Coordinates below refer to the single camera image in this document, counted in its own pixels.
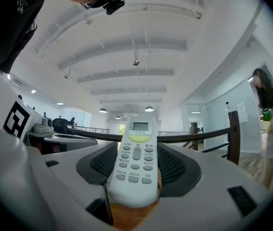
mesh grille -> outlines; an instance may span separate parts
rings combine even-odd
[[[163,186],[178,180],[185,173],[185,164],[163,148],[158,149],[158,166]]]
[[[103,152],[90,161],[90,167],[99,174],[109,177],[114,169],[117,157],[117,147]]]

wooden post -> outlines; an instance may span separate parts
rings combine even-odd
[[[198,133],[197,122],[192,122],[191,125],[192,125],[191,134],[197,134]],[[192,141],[191,144],[193,145],[192,150],[198,151],[198,141]]]
[[[238,165],[240,156],[240,124],[238,112],[229,112],[228,117],[231,131],[228,133],[229,146],[227,148],[227,160]]]

air conditioner remote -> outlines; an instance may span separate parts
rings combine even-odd
[[[155,123],[151,116],[132,116],[127,123],[108,190],[122,205],[140,208],[156,200]]]

potted plant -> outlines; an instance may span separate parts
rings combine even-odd
[[[262,121],[261,121],[261,130],[268,131],[270,126],[270,121],[272,119],[272,112],[271,109],[264,109],[262,112]]]

flower pot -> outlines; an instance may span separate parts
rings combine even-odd
[[[262,131],[268,131],[269,126],[270,126],[270,121],[261,121],[260,129]]]

